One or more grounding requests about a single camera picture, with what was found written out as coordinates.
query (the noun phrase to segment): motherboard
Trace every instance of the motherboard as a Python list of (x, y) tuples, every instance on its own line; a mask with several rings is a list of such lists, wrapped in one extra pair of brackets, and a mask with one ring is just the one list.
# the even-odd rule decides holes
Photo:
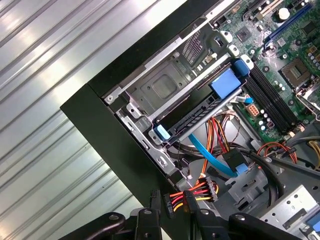
[(281, 142), (318, 121), (320, 1), (242, 0), (211, 23), (233, 34), (254, 69), (239, 104), (264, 142)]

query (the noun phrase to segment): green circuit board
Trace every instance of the green circuit board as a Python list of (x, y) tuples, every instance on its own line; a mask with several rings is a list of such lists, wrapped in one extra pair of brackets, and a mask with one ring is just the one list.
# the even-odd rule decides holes
[[(219, 30), (230, 32), (233, 35), (233, 44), (239, 48), (241, 53), (245, 53), (251, 58), (253, 56), (256, 57), (255, 64), (274, 86), (295, 116), (297, 116), (303, 125), (307, 125), (315, 119), (315, 116), (299, 102), (295, 92), (297, 89), (280, 72), (291, 62), (300, 59), (311, 74), (310, 79), (317, 79), (320, 76), (320, 37), (318, 37), (320, 36), (320, 1), (309, 1), (306, 3), (312, 5), (312, 7), (302, 17), (298, 18), (285, 30), (280, 32), (277, 37), (272, 39), (271, 43), (274, 47), (272, 50), (266, 50), (265, 44), (268, 41), (268, 36), (281, 26), (281, 23), (275, 17), (277, 11), (280, 8), (287, 8), (290, 4), (296, 4), (298, 1), (282, 1), (281, 4), (261, 20), (250, 19), (248, 16), (253, 15), (250, 12), (244, 18), (244, 14), (252, 2), (250, 0), (243, 0), (226, 14), (222, 20), (217, 21), (215, 24), (213, 23), (213, 25), (215, 27), (218, 25), (217, 28)], [(290, 18), (295, 16), (300, 10), (299, 6), (290, 9)], [(319, 91), (316, 91), (312, 95), (312, 100), (315, 103), (320, 103)], [(255, 105), (259, 110), (261, 109), (261, 106), (256, 103)], [(259, 114), (256, 117), (252, 117), (244, 105), (241, 104), (240, 108), (265, 142), (278, 142), (288, 138), (287, 134), (279, 132), (275, 127), (266, 128), (266, 130), (262, 131), (258, 122), (264, 119), (263, 115)]]

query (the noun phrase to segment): gray metal panel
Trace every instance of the gray metal panel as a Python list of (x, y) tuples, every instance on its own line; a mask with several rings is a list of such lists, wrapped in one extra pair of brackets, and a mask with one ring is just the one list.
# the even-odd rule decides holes
[(0, 0), (1, 240), (141, 206), (59, 107), (185, 1)]

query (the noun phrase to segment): ram slot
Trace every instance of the ram slot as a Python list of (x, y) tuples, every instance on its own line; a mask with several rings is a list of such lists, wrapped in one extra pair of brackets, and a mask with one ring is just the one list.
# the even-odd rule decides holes
[(263, 75), (260, 69), (255, 65), (250, 72), (250, 76), (255, 80), (258, 86), (270, 97), (274, 106), (278, 109), (282, 117), (292, 127), (298, 123), (297, 117), (286, 105), (281, 96), (277, 93), (275, 88), (270, 84), (267, 78)]
[(257, 85), (255, 80), (253, 80), (251, 77), (248, 77), (245, 88), (248, 90), (249, 94), (257, 101), (259, 106), (261, 106), (265, 110), (277, 129), (283, 130), (290, 127), (279, 114), (273, 103), (270, 101), (270, 98)]

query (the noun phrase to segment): expansion slot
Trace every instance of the expansion slot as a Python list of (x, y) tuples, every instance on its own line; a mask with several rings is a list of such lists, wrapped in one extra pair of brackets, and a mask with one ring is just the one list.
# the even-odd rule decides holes
[(280, 131), (286, 133), (299, 122), (256, 65), (250, 71), (245, 87)]
[(275, 9), (279, 4), (281, 4), (284, 0), (274, 0), (270, 3), (265, 9), (259, 12), (256, 15), (256, 18), (260, 21), (262, 20), (267, 14), (269, 14), (273, 9)]
[(276, 39), (283, 31), (285, 31), (288, 27), (291, 26), (295, 21), (299, 20), (303, 15), (305, 15), (310, 9), (312, 8), (312, 5), (308, 3), (305, 5), (304, 8), (302, 8), (300, 11), (298, 11), (293, 17), (285, 21), (280, 27), (278, 27), (273, 33), (271, 33), (266, 38), (266, 43), (264, 47), (266, 47), (271, 41)]

